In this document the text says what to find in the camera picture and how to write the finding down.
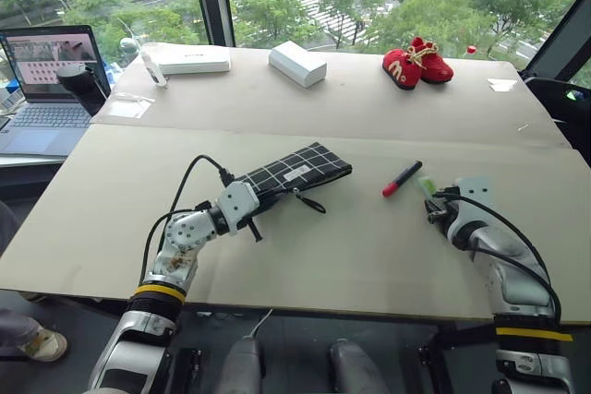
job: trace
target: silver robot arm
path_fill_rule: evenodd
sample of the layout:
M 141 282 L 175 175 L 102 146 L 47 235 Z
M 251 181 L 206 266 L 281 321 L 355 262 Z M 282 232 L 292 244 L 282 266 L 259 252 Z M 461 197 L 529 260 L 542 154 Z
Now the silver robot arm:
M 483 178 L 459 179 L 446 193 L 469 197 L 491 207 L 490 183 Z M 462 200 L 428 197 L 428 220 L 458 249 L 470 254 L 488 289 L 497 331 L 497 367 L 506 378 L 493 386 L 502 394 L 574 394 L 568 359 L 547 289 L 533 276 L 496 255 L 508 257 L 549 283 L 548 273 L 530 249 L 486 211 Z
M 167 347 L 195 276 L 199 251 L 218 235 L 236 234 L 258 207 L 249 184 L 232 182 L 212 206 L 177 213 L 167 222 L 163 249 L 94 366 L 89 393 L 101 392 L 100 388 L 128 394 L 163 391 L 172 360 Z

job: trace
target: table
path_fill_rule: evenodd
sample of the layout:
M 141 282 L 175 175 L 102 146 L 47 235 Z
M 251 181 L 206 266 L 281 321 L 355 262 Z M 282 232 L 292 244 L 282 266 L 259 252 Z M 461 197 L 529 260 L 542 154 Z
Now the table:
M 0 169 L 19 166 L 54 165 L 64 163 L 66 157 L 58 156 L 8 156 L 0 155 Z
M 232 48 L 226 73 L 170 76 L 157 87 L 139 59 L 111 95 L 154 99 L 141 118 L 98 113 L 112 125 L 569 148 L 568 141 L 508 62 L 450 59 L 453 80 L 397 88 L 375 54 L 318 53 L 327 77 L 309 89 L 271 68 L 268 50 Z M 515 80 L 495 92 L 487 78 Z
M 396 172 L 421 159 L 438 185 L 490 176 L 496 209 L 545 258 L 563 321 L 591 319 L 591 304 L 582 303 L 591 300 L 590 173 L 578 152 L 549 147 L 92 125 L 0 260 L 0 287 L 126 299 L 147 232 L 195 155 L 208 153 L 240 174 L 313 141 L 354 166 L 308 193 L 328 214 L 287 198 L 257 217 L 262 242 L 243 230 L 207 244 L 190 303 L 488 318 L 483 281 L 427 223 L 419 190 L 409 183 L 391 199 L 380 196 Z M 215 170 L 200 166 L 180 207 L 221 189 Z

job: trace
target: white cardboard box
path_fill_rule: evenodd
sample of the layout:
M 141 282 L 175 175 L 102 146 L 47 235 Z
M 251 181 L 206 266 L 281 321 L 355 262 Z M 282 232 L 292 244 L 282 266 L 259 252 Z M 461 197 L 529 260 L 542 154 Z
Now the white cardboard box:
M 305 88 L 326 77 L 326 62 L 291 41 L 271 50 L 269 64 Z
M 146 43 L 141 48 L 148 52 L 164 75 L 230 70 L 230 50 L 225 46 Z

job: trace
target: laptop keyboard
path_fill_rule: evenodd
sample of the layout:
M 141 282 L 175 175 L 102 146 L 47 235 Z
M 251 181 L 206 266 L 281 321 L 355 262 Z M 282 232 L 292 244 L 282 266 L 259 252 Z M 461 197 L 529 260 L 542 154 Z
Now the laptop keyboard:
M 28 105 L 12 119 L 12 126 L 87 128 L 90 114 L 81 106 Z

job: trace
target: red shoe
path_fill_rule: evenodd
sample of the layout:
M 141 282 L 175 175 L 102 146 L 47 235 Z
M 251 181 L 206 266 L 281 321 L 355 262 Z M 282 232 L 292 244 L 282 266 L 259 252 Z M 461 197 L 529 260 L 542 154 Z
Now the red shoe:
M 421 78 L 420 61 L 417 61 L 414 50 L 391 50 L 384 55 L 381 67 L 394 81 L 398 88 L 412 90 Z
M 425 42 L 415 37 L 411 43 L 416 55 L 420 56 L 423 71 L 421 78 L 427 83 L 445 83 L 452 80 L 453 70 L 438 54 L 439 48 L 433 42 Z

